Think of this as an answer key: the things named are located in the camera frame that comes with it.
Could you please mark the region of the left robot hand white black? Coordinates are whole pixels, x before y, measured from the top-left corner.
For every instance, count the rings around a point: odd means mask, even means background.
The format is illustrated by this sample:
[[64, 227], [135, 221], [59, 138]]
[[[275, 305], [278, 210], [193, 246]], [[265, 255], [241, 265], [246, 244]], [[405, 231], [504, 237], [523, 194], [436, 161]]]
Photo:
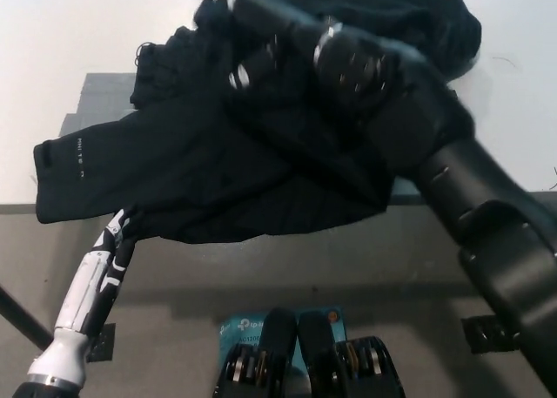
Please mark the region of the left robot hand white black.
[[65, 295], [55, 323], [55, 336], [67, 332], [94, 338], [118, 296], [138, 237], [137, 210], [122, 209], [86, 253]]

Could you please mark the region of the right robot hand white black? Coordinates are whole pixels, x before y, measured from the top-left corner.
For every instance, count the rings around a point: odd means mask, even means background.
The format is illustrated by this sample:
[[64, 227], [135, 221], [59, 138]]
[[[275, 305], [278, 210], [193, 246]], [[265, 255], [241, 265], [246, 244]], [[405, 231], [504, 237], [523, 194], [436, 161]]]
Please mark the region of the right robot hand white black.
[[318, 0], [202, 0], [198, 31], [218, 47], [231, 100], [286, 105], [301, 98], [308, 67], [287, 37], [292, 24], [322, 20]]

